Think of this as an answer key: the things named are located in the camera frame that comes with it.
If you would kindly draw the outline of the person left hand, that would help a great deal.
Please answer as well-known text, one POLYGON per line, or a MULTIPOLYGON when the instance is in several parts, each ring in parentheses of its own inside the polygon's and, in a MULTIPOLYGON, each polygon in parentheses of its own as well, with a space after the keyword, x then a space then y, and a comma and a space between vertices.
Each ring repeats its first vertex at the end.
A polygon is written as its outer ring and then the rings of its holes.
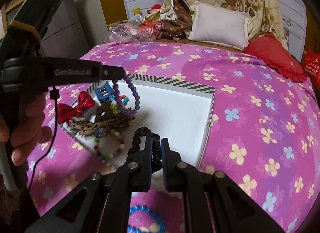
POLYGON ((46 93, 29 95, 21 99, 25 104, 25 114, 19 124, 10 134, 7 124, 1 119, 1 142, 10 141, 15 148, 11 159, 15 166, 22 165, 38 143, 45 143, 52 139, 50 127, 43 126, 46 93))

